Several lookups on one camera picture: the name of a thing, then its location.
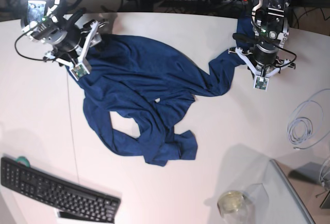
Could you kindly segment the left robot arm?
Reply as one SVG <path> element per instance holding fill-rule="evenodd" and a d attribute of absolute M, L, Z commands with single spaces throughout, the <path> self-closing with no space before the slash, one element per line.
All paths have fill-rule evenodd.
<path fill-rule="evenodd" d="M 295 69 L 296 53 L 285 49 L 289 36 L 288 9 L 291 0 L 247 0 L 254 36 L 236 32 L 233 39 L 250 44 L 242 54 L 253 76 L 270 77 L 282 69 Z"/>

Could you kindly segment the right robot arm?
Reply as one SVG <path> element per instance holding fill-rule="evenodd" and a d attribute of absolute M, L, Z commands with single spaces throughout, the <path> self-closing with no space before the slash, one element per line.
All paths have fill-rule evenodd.
<path fill-rule="evenodd" d="M 106 20 L 91 20 L 79 28 L 76 23 L 86 13 L 78 8 L 82 0 L 68 4 L 67 0 L 28 0 L 22 32 L 33 42 L 52 46 L 42 62 L 56 61 L 66 66 L 86 63 L 89 48 L 101 42 L 98 29 Z"/>

